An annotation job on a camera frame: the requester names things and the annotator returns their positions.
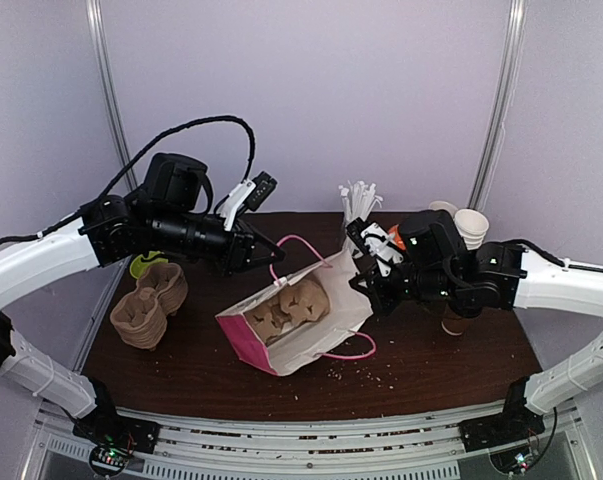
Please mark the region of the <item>pink and white paper bag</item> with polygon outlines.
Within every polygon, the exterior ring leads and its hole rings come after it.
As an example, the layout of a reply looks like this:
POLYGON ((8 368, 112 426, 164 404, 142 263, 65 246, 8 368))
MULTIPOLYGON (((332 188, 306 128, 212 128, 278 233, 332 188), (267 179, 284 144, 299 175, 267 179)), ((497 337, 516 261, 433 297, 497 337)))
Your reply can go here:
POLYGON ((216 315, 239 360, 284 377, 320 359, 358 361, 373 356, 375 340, 361 331, 372 316, 367 298, 349 281, 359 273, 346 248, 325 258, 298 235, 317 261, 293 274, 270 271, 272 283, 216 315))

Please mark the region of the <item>single cardboard cup carrier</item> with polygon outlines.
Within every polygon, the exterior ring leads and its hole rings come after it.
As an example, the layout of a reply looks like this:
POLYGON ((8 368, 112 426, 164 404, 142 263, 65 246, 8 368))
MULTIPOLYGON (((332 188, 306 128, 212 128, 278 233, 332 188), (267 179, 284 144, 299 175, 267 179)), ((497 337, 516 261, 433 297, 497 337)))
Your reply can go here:
POLYGON ((305 323, 320 321, 330 309, 325 289, 313 279, 303 279, 247 311, 245 318, 256 335, 269 343, 305 323))

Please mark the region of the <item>single brown paper cup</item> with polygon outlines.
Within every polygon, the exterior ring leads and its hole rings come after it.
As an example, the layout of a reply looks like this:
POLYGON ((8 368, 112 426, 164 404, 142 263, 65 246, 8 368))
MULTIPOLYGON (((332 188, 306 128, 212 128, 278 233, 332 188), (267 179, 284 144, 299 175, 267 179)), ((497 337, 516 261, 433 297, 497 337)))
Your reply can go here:
POLYGON ((473 319, 456 314, 446 306, 442 315, 441 327, 450 336, 461 336, 472 325, 473 319))

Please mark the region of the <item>stack of paper cups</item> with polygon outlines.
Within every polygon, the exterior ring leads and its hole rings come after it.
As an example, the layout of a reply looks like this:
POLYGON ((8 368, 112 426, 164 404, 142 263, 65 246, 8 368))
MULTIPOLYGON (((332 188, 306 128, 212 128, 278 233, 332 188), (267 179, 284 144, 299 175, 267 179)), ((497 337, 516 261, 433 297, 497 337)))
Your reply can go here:
POLYGON ((469 250, 476 250, 483 244, 490 223, 481 212, 460 209, 455 213, 453 220, 469 250))

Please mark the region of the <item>stack of cardboard cup carriers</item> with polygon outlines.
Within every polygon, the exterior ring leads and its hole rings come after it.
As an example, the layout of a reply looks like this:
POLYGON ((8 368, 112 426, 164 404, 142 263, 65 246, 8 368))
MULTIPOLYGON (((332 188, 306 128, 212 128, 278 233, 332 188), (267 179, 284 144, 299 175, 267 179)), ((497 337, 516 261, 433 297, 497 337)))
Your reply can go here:
POLYGON ((155 350, 167 330, 168 319, 178 312, 188 293, 180 265, 152 264, 136 280, 135 289, 112 309, 110 323, 125 344, 155 350))

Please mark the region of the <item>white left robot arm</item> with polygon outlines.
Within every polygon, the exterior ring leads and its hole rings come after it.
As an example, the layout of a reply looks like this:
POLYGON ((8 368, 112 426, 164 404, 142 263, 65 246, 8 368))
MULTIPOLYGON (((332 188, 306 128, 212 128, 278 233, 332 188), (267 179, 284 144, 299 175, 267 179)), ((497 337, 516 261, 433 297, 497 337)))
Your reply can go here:
POLYGON ((209 261, 225 276, 280 261, 283 251, 243 220, 276 185, 272 176, 260 173, 242 180, 220 206, 197 211, 199 196, 212 192, 205 164, 159 153, 130 193, 105 193, 51 230, 11 241, 0 250, 0 376, 60 407, 97 446, 128 454, 134 433, 107 387, 28 340, 36 334, 49 341, 61 315, 78 312, 68 300, 54 306, 43 290, 153 251, 185 262, 209 261))

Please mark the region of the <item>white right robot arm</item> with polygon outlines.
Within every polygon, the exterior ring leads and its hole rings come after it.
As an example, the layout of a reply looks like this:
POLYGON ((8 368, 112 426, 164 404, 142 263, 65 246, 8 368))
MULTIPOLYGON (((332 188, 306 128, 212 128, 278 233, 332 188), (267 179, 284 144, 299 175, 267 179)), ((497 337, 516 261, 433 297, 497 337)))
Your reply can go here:
MULTIPOLYGON (((396 238, 360 218, 345 230, 375 262, 349 284, 368 298, 379 316, 415 301, 444 302, 467 319, 486 308, 603 318, 603 266, 560 259, 525 239, 487 242, 470 250, 446 211, 409 213, 396 238)), ((464 448, 471 452, 541 434, 545 415, 601 382, 603 330, 565 360, 513 382, 501 412, 460 422, 464 448)))

